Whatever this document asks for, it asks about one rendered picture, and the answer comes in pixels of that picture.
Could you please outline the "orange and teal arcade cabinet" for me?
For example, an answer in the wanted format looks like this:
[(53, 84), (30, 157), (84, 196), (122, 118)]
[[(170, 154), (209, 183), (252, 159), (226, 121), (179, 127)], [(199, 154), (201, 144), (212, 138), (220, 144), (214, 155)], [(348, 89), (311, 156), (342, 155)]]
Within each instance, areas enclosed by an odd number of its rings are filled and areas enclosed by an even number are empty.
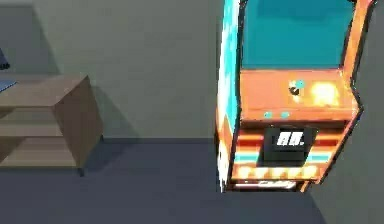
[(363, 112), (355, 87), (377, 0), (223, 0), (215, 146), (221, 191), (320, 184)]

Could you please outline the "brown wooden shelf table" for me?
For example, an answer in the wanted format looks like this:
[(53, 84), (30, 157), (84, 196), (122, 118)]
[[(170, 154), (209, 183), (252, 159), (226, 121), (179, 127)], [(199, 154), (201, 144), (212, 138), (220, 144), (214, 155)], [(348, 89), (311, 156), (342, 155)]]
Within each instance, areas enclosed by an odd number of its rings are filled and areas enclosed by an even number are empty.
[(0, 168), (75, 168), (103, 137), (86, 75), (28, 78), (0, 93)]

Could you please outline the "blue flat laptop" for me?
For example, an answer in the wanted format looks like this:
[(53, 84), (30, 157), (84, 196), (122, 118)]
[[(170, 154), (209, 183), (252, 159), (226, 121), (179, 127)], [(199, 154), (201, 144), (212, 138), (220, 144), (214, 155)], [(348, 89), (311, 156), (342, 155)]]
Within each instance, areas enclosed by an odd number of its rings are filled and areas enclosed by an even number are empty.
[(14, 80), (0, 80), (0, 93), (16, 84)]

